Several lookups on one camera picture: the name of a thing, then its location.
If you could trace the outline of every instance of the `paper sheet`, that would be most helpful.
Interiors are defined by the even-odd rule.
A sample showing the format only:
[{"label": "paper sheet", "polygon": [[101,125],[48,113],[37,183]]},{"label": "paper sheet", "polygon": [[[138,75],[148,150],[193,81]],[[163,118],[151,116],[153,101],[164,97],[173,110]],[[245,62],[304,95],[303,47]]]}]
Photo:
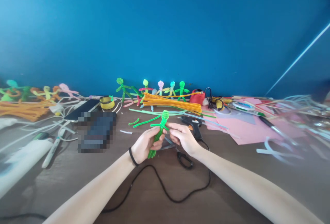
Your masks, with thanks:
[{"label": "paper sheet", "polygon": [[[207,114],[210,116],[216,116],[216,114],[213,113]],[[232,136],[232,138],[238,145],[264,142],[267,136],[270,137],[270,139],[278,139],[280,141],[283,141],[282,136],[280,136],[274,130],[266,126],[257,116],[253,116],[254,121],[256,123],[255,125],[236,118],[211,118],[207,116],[204,116],[204,118],[228,127],[228,132],[235,135]],[[299,128],[289,124],[285,120],[274,119],[272,120],[272,123],[292,138],[305,136],[305,134]],[[220,127],[218,128],[215,126],[208,125],[208,122],[206,122],[206,124],[207,128],[210,130],[222,131]]]}]

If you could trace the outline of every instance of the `red container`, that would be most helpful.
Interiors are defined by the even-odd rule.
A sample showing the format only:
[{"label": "red container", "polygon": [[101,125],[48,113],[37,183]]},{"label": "red container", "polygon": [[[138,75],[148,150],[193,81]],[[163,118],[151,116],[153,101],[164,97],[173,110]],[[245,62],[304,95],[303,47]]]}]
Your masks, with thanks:
[{"label": "red container", "polygon": [[201,92],[201,94],[191,95],[189,102],[190,103],[197,103],[197,104],[202,105],[203,104],[203,101],[205,99],[205,92],[203,92],[201,89],[195,89],[192,92],[193,93],[195,93],[195,92]]}]

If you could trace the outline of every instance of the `black wire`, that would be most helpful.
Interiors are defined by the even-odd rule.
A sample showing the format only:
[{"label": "black wire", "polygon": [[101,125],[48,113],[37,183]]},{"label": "black wire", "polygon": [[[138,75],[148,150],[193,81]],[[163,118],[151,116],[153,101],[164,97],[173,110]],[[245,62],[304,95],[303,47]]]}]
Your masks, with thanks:
[{"label": "black wire", "polygon": [[27,217],[33,217],[33,218],[38,218],[41,220],[46,220],[47,217],[41,214],[37,214],[37,213],[26,213],[26,214],[19,214],[19,215],[13,215],[13,216],[2,216],[0,217],[0,221],[4,221],[4,220],[13,220],[13,219],[17,219],[17,218],[27,218]]},{"label": "black wire", "polygon": [[[224,108],[224,103],[223,101],[221,100],[222,96],[218,97],[218,98],[215,98],[212,96],[212,90],[210,87],[206,87],[205,88],[205,95],[206,95],[206,90],[209,89],[210,90],[210,96],[209,97],[206,97],[207,101],[209,102],[209,106],[208,108],[209,109],[217,109],[217,110],[222,110]],[[222,102],[222,107],[221,108],[217,108],[217,104],[216,104],[216,101],[219,100]]]},{"label": "black wire", "polygon": [[[208,150],[210,150],[209,146],[203,141],[203,140],[200,140],[200,142],[204,143],[207,147]],[[202,188],[199,188],[199,189],[196,189],[196,190],[193,190],[192,192],[190,192],[188,195],[186,195],[184,198],[182,198],[181,200],[175,200],[173,199],[169,194],[168,192],[166,191],[165,189],[165,185],[163,184],[163,181],[161,180],[156,168],[153,166],[153,165],[146,165],[145,167],[143,167],[141,169],[141,171],[139,171],[139,173],[135,176],[135,178],[133,179],[133,181],[131,182],[131,185],[124,197],[124,199],[120,202],[120,204],[118,204],[116,207],[112,208],[112,209],[107,209],[107,210],[102,210],[101,214],[104,214],[104,213],[110,213],[110,212],[113,212],[115,211],[116,209],[118,209],[126,200],[126,198],[128,197],[128,194],[130,193],[131,189],[132,189],[132,186],[133,186],[133,183],[134,181],[137,179],[137,177],[141,174],[141,172],[144,171],[144,169],[146,169],[147,167],[151,167],[152,169],[154,169],[154,172],[156,173],[156,176],[159,180],[159,182],[161,183],[161,186],[163,188],[163,191],[164,193],[166,194],[166,196],[168,197],[168,199],[170,199],[171,202],[174,202],[174,203],[182,203],[184,202],[185,200],[187,200],[191,195],[193,195],[194,193],[196,192],[199,192],[199,191],[202,191],[202,190],[205,190],[211,183],[211,171],[210,169],[208,169],[209,171],[209,181],[207,182],[207,184],[202,187]],[[19,214],[19,215],[13,215],[13,216],[3,216],[3,217],[0,217],[0,221],[3,221],[3,220],[13,220],[13,219],[17,219],[17,218],[28,218],[28,217],[33,217],[33,218],[38,218],[38,219],[41,219],[41,220],[46,220],[48,217],[44,216],[44,215],[41,215],[41,214],[37,214],[37,213],[26,213],[26,214]]]},{"label": "black wire", "polygon": [[[207,149],[210,150],[209,146],[208,146],[203,140],[200,140],[200,142],[204,143],[204,144],[206,145]],[[161,180],[161,178],[160,178],[160,176],[159,176],[159,174],[158,174],[156,168],[155,168],[153,165],[146,165],[145,167],[143,167],[143,168],[141,169],[141,171],[139,171],[139,173],[135,176],[135,178],[134,178],[133,181],[131,182],[131,185],[130,185],[130,187],[129,187],[129,189],[128,189],[128,191],[127,191],[127,193],[126,193],[124,199],[123,199],[123,200],[122,200],[122,201],[121,201],[116,207],[114,207],[114,208],[112,208],[112,209],[102,210],[101,214],[105,214],[105,213],[113,212],[113,211],[115,211],[116,209],[118,209],[118,208],[119,208],[119,207],[125,202],[126,198],[128,197],[128,194],[130,193],[130,191],[131,191],[131,189],[132,189],[133,183],[135,182],[135,180],[137,179],[137,177],[141,174],[141,172],[143,172],[144,169],[146,169],[147,167],[151,167],[152,169],[154,169],[154,172],[156,173],[156,176],[157,176],[159,182],[161,183],[161,186],[162,186],[162,188],[163,188],[163,191],[164,191],[165,195],[167,196],[167,198],[168,198],[171,202],[174,202],[174,203],[182,203],[182,202],[184,202],[184,201],[187,200],[192,194],[194,194],[194,193],[196,193],[196,192],[199,192],[199,191],[202,191],[202,190],[205,190],[205,189],[210,185],[210,183],[211,183],[211,171],[210,171],[210,169],[208,169],[208,171],[209,171],[209,181],[207,182],[207,184],[206,184],[204,187],[199,188],[199,189],[196,189],[196,190],[193,190],[192,192],[190,192],[188,195],[186,195],[186,196],[185,196],[184,198],[182,198],[181,200],[175,200],[175,199],[173,199],[173,198],[168,194],[168,192],[166,191],[166,189],[165,189],[165,185],[164,185],[163,181]]]}]

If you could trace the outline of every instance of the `pen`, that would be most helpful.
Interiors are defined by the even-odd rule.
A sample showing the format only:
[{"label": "pen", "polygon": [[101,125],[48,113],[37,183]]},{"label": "pen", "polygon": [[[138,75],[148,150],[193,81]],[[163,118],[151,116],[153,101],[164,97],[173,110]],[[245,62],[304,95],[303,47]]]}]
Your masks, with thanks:
[{"label": "pen", "polygon": [[50,151],[48,152],[47,157],[45,158],[45,161],[42,163],[42,166],[41,166],[42,168],[46,168],[49,165],[52,157],[54,156],[56,148],[58,147],[58,144],[61,141],[60,137],[63,136],[64,132],[65,132],[65,129],[62,128],[61,131],[59,132],[58,137],[56,138],[53,146],[51,147]]},{"label": "pen", "polygon": [[278,133],[280,136],[282,136],[284,139],[290,141],[292,143],[292,145],[297,145],[297,143],[295,142],[294,139],[288,137],[286,134],[284,134],[282,131],[280,131],[274,124],[272,124],[270,121],[268,121],[266,118],[264,117],[259,117],[260,120],[262,120],[262,122],[264,124],[266,124],[268,127],[270,127],[272,130],[274,130],[276,133]]},{"label": "pen", "polygon": [[236,107],[236,106],[234,106],[232,104],[227,104],[227,106],[230,107],[230,108],[232,108],[232,109],[240,110],[240,111],[243,111],[245,113],[249,113],[249,114],[252,114],[252,115],[255,115],[255,116],[263,116],[263,117],[266,116],[262,112],[258,112],[258,111],[255,111],[255,110],[244,110],[244,109],[241,109],[239,107]]}]

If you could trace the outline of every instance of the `smartphone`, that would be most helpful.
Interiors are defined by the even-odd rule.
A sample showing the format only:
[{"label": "smartphone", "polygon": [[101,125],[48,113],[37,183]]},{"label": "smartphone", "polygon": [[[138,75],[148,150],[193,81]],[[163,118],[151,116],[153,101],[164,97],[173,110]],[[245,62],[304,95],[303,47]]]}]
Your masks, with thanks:
[{"label": "smartphone", "polygon": [[99,104],[100,101],[98,99],[90,99],[75,109],[73,112],[71,112],[69,115],[64,117],[64,119],[72,122],[78,122],[79,117],[83,117],[84,113],[86,112],[92,112],[98,107]]}]

